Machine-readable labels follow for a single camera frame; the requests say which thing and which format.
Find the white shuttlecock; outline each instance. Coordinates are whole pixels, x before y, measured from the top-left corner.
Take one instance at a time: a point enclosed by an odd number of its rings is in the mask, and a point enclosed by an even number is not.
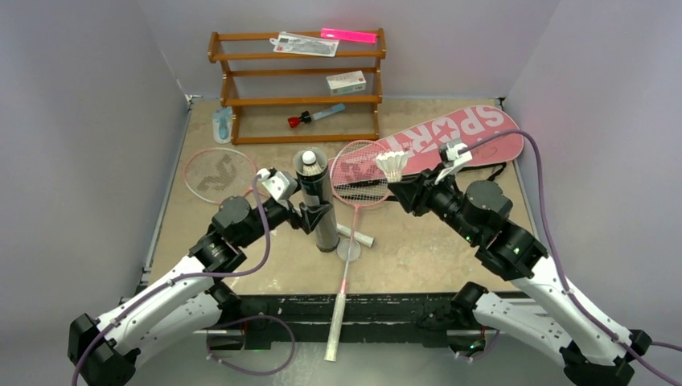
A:
[[[408,156],[404,151],[389,151],[376,156],[374,162],[384,172],[390,183],[397,183],[403,178],[403,169],[407,166]]]
[[[303,152],[303,175],[319,175],[323,172],[322,167],[318,164],[318,158],[315,157],[313,151],[307,150]]]

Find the red and white box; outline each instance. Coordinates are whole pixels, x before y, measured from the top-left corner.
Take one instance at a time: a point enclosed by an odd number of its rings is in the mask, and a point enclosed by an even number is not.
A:
[[[365,90],[367,80],[362,71],[346,72],[345,74],[327,77],[330,95],[343,95]]]

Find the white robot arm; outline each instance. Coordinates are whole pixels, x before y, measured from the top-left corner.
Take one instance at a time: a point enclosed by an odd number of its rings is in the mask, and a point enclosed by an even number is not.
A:
[[[240,248],[284,222],[310,233],[331,210],[329,203],[294,209],[289,197],[300,190],[295,179],[274,169],[259,175],[271,195],[263,207],[251,208],[244,197],[226,199],[206,234],[166,275],[125,304],[72,322],[68,357],[87,384],[126,384],[136,368],[165,347],[219,321],[239,319],[240,299],[221,280],[246,260]],[[265,258],[240,275],[264,263]]]
[[[469,152],[462,149],[466,145],[446,144],[440,149],[441,165],[406,176],[388,188],[406,212],[436,214],[472,248],[478,248],[475,256],[484,267],[534,299],[548,316],[520,310],[480,285],[467,283],[453,299],[461,320],[474,318],[544,352],[564,367],[575,384],[628,384],[634,370],[626,347],[643,355],[651,338],[615,322],[568,279],[560,277],[547,249],[530,232],[508,220],[512,202],[496,183],[476,181],[460,191],[454,173],[471,160]],[[613,339],[596,323],[607,326],[618,338]]]

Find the beige table surface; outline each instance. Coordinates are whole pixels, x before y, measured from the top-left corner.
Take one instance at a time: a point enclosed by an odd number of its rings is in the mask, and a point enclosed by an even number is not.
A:
[[[468,105],[493,105],[491,100],[386,100],[380,105],[381,135],[396,133],[412,125],[439,117]],[[172,268],[187,250],[206,232],[217,206],[205,203],[185,187],[182,168],[198,150],[214,147],[212,113],[220,105],[213,101],[194,103],[190,125],[180,156],[178,173],[171,189],[168,207],[154,254],[151,280]],[[246,108],[241,124],[242,136],[287,135],[291,133],[286,118],[323,106],[287,106]],[[338,113],[297,130],[306,133],[367,132],[372,127],[368,105],[349,105]],[[242,145],[235,146],[251,157],[258,167],[275,166],[293,174],[293,156],[303,148],[316,146],[333,157],[344,142],[319,144]],[[472,181],[485,179],[491,169],[458,174],[461,189]],[[528,212],[513,165],[496,179],[504,194],[514,203],[510,219],[530,229]],[[296,194],[292,201],[301,200]],[[337,221],[350,227],[353,210],[335,200]],[[474,258],[475,250],[435,215],[415,218],[400,204],[384,202],[361,210],[358,230],[374,236],[373,248],[363,247],[359,260],[351,263],[348,273],[350,293],[424,293],[456,292],[467,281],[475,281],[494,291],[515,288],[484,269]],[[238,269],[253,267],[263,256],[265,239],[246,248],[248,260]],[[272,236],[268,263],[258,272],[226,282],[238,294],[335,294],[343,276],[344,262],[335,252],[321,253],[314,235],[294,231],[288,224],[279,226]]]

